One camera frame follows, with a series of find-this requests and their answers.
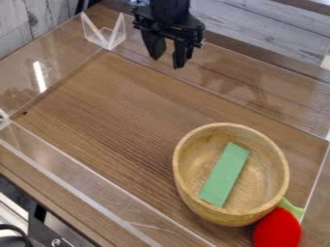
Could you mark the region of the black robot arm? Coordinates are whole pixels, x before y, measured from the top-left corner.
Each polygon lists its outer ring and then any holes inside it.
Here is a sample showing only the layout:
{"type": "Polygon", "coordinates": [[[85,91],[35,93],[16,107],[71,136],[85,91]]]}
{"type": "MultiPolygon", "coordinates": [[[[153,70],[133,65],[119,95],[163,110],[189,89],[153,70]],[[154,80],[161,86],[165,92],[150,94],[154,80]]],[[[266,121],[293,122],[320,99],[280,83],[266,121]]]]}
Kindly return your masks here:
{"type": "Polygon", "coordinates": [[[173,66],[182,69],[193,58],[194,49],[204,46],[205,24],[190,12],[192,0],[149,0],[135,5],[134,28],[141,31],[151,58],[166,54],[166,41],[174,41],[173,66]]]}

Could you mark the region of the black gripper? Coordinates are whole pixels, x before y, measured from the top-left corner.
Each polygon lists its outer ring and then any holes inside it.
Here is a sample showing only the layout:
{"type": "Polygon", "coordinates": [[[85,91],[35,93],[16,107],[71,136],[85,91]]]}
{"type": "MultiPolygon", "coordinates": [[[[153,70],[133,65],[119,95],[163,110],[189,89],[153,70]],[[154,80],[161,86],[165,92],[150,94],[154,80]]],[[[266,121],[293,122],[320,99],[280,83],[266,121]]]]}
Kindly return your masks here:
{"type": "Polygon", "coordinates": [[[159,60],[166,53],[166,39],[174,41],[173,66],[182,69],[193,58],[194,47],[204,46],[205,24],[190,13],[190,7],[163,10],[153,4],[135,6],[133,26],[142,33],[149,54],[159,60]]]}

